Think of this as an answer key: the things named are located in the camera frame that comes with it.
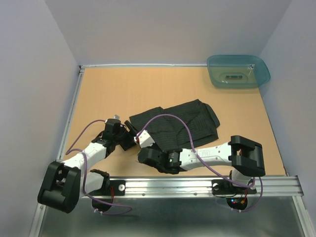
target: tan table surface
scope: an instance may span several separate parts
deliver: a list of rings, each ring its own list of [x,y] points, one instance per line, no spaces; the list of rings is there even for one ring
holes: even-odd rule
[[[66,148],[95,119],[108,119],[117,114],[124,122],[129,116],[154,107],[168,108],[195,99],[209,104],[221,123],[217,129],[219,139],[202,147],[217,146],[230,141],[232,135],[241,135],[262,144],[267,175],[285,174],[259,90],[215,88],[206,67],[85,69]],[[93,124],[74,148],[84,149],[103,129],[102,122]],[[124,152],[117,146],[93,168],[107,171],[111,176],[168,175],[138,163],[139,150],[137,146]],[[224,175],[232,169],[213,168]],[[214,174],[201,167],[178,175]]]

